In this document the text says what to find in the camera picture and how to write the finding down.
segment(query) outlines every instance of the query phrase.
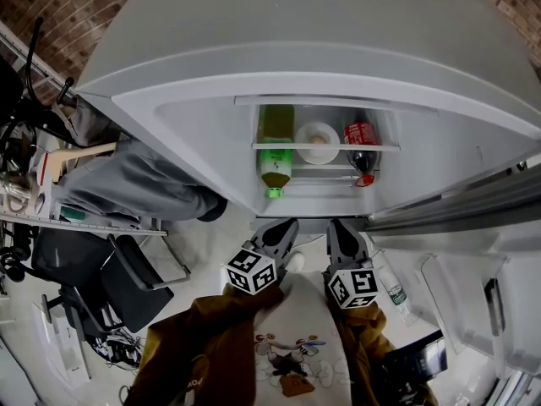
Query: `refrigerator door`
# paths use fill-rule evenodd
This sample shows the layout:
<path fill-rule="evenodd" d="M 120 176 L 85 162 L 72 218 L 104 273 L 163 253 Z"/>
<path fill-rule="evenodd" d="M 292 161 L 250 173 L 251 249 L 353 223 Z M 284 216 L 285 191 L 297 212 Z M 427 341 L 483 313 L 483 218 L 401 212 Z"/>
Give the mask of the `refrigerator door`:
<path fill-rule="evenodd" d="M 425 320 L 456 354 L 493 357 L 499 377 L 541 373 L 540 187 L 534 167 L 366 223 Z"/>
<path fill-rule="evenodd" d="M 129 0 L 77 89 L 264 217 L 386 212 L 540 149 L 541 85 L 485 0 Z M 355 187 L 341 142 L 317 147 L 339 151 L 327 164 L 294 155 L 286 196 L 266 200 L 256 129 L 276 102 L 342 140 L 363 110 L 380 137 L 376 182 Z"/>

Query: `brick wall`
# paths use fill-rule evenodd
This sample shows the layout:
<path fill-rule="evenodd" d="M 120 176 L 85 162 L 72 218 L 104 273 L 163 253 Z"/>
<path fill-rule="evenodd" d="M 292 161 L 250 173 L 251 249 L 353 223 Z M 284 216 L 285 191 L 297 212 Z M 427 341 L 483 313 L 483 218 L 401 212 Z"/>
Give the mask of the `brick wall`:
<path fill-rule="evenodd" d="M 61 75 L 77 79 L 96 43 L 126 1 L 0 0 L 0 19 L 28 44 L 34 21 L 42 16 L 45 23 L 37 53 Z M 533 66 L 541 67 L 541 0 L 490 1 L 527 43 Z M 43 85 L 36 93 L 44 102 L 57 94 L 50 85 Z"/>
<path fill-rule="evenodd" d="M 61 75 L 80 76 L 96 43 L 127 0 L 0 0 L 0 19 L 26 44 L 37 17 L 45 19 L 36 52 Z M 36 90 L 44 102 L 57 91 Z"/>
<path fill-rule="evenodd" d="M 541 68 L 541 0 L 490 0 L 527 43 L 530 62 Z"/>

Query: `white floor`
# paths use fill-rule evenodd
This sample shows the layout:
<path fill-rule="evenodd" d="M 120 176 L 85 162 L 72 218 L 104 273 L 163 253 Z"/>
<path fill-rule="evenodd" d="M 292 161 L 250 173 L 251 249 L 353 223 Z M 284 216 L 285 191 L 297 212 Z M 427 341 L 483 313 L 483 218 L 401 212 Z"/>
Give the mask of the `white floor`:
<path fill-rule="evenodd" d="M 186 310 L 199 296 L 221 292 L 220 265 L 250 237 L 251 218 L 249 212 L 230 204 L 224 216 L 216 222 L 203 223 L 193 220 L 164 227 L 170 231 L 167 241 L 192 271 L 192 279 L 188 283 L 172 288 L 175 293 L 174 299 L 155 321 Z M 298 244 L 308 242 L 312 238 L 299 236 Z M 325 246 L 325 240 L 319 239 L 299 249 L 306 256 L 305 271 L 325 269 L 328 265 Z M 152 239 L 144 251 L 155 262 L 158 272 L 164 279 L 173 279 L 180 273 L 172 260 L 162 251 L 157 239 Z M 32 277 L 27 277 L 22 283 L 8 283 L 8 293 L 12 298 L 8 312 L 16 322 L 0 326 L 2 338 L 26 370 L 45 405 L 120 406 L 118 391 L 122 385 L 130 385 L 134 375 L 115 367 L 108 368 L 106 363 L 88 347 L 85 347 L 85 353 L 91 380 L 82 387 L 68 390 L 49 371 L 32 318 L 32 306 L 40 304 L 41 294 L 47 294 L 49 298 L 56 297 L 57 290 L 56 284 Z M 379 297 L 379 304 L 388 318 L 385 334 L 397 347 L 434 331 L 433 327 L 420 320 L 406 328 L 387 295 Z M 142 331 L 140 335 L 144 337 L 145 332 Z M 476 397 L 480 392 L 489 390 L 494 373 L 491 370 L 490 360 L 483 355 L 469 350 L 462 353 L 459 358 L 450 359 L 450 365 L 451 368 L 433 383 L 440 404 L 448 406 L 466 404 L 460 403 L 460 399 L 469 396 L 471 400 L 474 393 Z"/>

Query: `black chair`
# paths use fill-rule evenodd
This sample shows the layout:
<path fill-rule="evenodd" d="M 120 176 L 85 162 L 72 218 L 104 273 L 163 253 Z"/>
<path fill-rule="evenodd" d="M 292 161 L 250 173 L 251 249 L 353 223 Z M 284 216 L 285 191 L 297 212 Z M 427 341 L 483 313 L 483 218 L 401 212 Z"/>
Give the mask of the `black chair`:
<path fill-rule="evenodd" d="M 43 228 L 32 253 L 38 276 L 61 284 L 60 296 L 43 311 L 62 304 L 70 325 L 84 335 L 104 337 L 121 327 L 137 332 L 154 319 L 173 297 L 168 286 L 189 276 L 163 282 L 131 236 L 107 240 L 91 233 Z M 109 323 L 113 318 L 120 323 Z"/>

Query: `brown jacket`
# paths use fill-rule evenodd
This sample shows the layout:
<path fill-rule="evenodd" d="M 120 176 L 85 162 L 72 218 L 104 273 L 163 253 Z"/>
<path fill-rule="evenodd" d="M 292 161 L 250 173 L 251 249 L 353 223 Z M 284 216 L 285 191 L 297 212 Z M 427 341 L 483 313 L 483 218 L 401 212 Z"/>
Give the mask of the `brown jacket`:
<path fill-rule="evenodd" d="M 282 299 L 275 284 L 255 296 L 227 287 L 224 295 L 198 298 L 189 310 L 152 325 L 125 405 L 177 404 L 175 399 L 189 385 L 195 390 L 197 406 L 253 405 L 254 317 Z M 353 404 L 383 404 L 376 398 L 379 390 L 371 368 L 393 350 L 381 334 L 385 315 L 376 304 L 340 310 L 333 298 L 327 300 L 347 356 Z M 425 405 L 437 405 L 427 387 L 420 389 Z"/>

